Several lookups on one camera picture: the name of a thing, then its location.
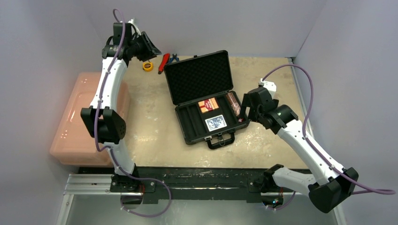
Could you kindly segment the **blue playing card deck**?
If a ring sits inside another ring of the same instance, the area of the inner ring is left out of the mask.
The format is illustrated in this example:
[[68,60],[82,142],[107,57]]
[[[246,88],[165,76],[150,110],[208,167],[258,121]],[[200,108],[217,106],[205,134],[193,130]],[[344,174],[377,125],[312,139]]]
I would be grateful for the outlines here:
[[227,123],[223,115],[218,115],[209,119],[205,119],[205,124],[209,132],[227,127]]

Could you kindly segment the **black poker carrying case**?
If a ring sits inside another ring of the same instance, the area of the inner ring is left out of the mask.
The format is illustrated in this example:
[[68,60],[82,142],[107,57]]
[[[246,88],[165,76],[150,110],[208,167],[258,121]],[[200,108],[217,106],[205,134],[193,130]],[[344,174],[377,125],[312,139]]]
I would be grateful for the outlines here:
[[226,50],[169,63],[164,73],[186,144],[225,147],[249,125],[246,115],[239,117],[241,101]]

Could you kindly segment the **red Texas Hold'em card deck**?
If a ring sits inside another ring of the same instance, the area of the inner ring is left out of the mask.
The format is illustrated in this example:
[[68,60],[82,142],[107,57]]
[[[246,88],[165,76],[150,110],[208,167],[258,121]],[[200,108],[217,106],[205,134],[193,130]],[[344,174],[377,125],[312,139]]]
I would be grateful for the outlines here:
[[208,99],[199,101],[198,107],[199,107],[201,113],[207,113],[207,112],[219,109],[219,104],[218,104],[216,98],[212,97],[212,98],[208,98]]

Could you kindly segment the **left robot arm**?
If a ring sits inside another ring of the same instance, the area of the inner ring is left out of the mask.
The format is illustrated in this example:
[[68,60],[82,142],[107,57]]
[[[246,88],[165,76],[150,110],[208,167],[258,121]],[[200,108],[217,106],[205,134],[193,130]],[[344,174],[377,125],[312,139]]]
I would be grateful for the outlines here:
[[97,152],[107,152],[114,167],[111,185],[120,185],[129,192],[136,191],[143,178],[138,175],[136,164],[129,158],[124,140],[126,121],[116,111],[119,89],[132,58],[147,61],[161,52],[133,20],[117,21],[113,24],[113,35],[102,49],[102,72],[96,93],[87,108],[80,115],[83,123],[94,138]]

